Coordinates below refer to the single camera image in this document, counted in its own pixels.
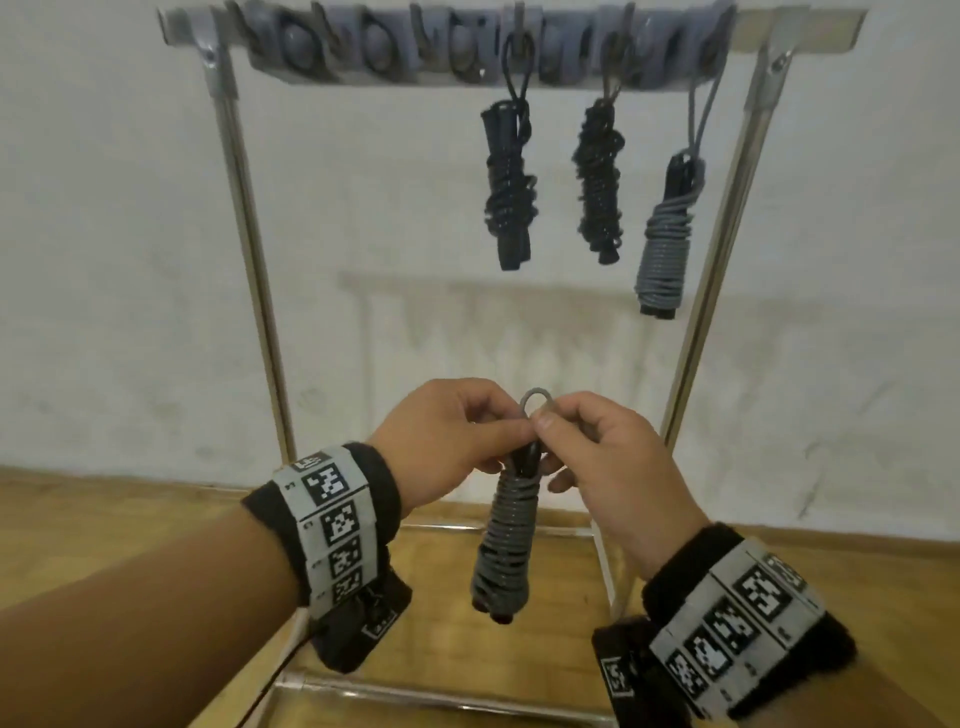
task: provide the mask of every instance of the white wall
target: white wall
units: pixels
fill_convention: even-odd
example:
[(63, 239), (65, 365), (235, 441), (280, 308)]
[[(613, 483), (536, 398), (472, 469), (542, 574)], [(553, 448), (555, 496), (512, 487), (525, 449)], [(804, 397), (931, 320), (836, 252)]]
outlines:
[[(853, 53), (794, 63), (678, 448), (717, 518), (960, 535), (958, 25), (954, 0), (878, 0)], [(619, 102), (628, 235), (601, 269), (568, 161), (592, 97), (532, 93), (534, 257), (504, 274), (478, 117), (498, 93), (291, 88), (238, 61), (302, 450), (432, 376), (659, 421), (684, 320), (641, 318), (631, 289), (682, 95)], [(688, 302), (751, 69), (732, 60), (709, 125)], [(8, 0), (0, 150), (0, 462), (262, 481), (274, 429), (194, 53), (150, 2)]]

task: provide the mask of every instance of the right hand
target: right hand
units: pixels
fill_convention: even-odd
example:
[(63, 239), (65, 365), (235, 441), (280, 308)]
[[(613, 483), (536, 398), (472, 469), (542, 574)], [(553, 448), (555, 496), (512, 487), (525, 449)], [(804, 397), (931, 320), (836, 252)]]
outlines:
[(634, 558), (644, 581), (709, 525), (662, 439), (634, 410), (578, 392), (557, 397), (532, 420), (550, 451), (541, 471), (566, 465), (548, 490), (579, 487), (593, 519)]

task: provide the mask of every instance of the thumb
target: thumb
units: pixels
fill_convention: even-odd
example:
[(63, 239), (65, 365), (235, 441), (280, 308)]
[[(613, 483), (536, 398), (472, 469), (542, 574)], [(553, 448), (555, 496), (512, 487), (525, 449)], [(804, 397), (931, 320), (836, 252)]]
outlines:
[(532, 422), (540, 441), (574, 472), (583, 467), (597, 447), (577, 425), (545, 407), (534, 413)]
[(537, 439), (534, 426), (526, 418), (497, 420), (470, 425), (473, 428), (471, 455), (476, 460), (500, 457)]

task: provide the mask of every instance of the forearm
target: forearm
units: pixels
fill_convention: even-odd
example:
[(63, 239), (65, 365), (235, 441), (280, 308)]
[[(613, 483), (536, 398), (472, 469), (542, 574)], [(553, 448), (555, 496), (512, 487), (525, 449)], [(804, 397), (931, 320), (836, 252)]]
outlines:
[(0, 613), (0, 725), (185, 726), (290, 617), (297, 596), (278, 541), (238, 506)]
[(812, 677), (749, 718), (743, 728), (943, 728), (933, 714), (862, 659)]

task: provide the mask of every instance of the wooden floor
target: wooden floor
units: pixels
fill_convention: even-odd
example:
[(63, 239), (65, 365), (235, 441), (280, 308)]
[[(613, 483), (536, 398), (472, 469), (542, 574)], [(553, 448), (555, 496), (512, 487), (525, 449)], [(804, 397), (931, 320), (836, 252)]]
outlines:
[[(79, 579), (233, 507), (236, 494), (178, 486), (82, 481), (0, 471), (0, 608)], [(449, 515), (449, 506), (443, 507)], [(764, 532), (766, 541), (827, 598), (862, 651), (947, 725), (960, 728), (960, 557), (951, 548)], [(364, 664), (364, 679), (524, 702), (608, 711), (590, 649), (607, 615), (590, 540), (538, 539), (531, 599), (509, 626), (469, 603), (479, 536), (401, 530), (392, 546), (414, 601)], [(229, 728), (272, 670), (287, 628), (195, 723)], [(309, 650), (295, 667), (323, 668)], [(413, 710), (285, 692), (271, 728), (494, 726), (505, 718)]]

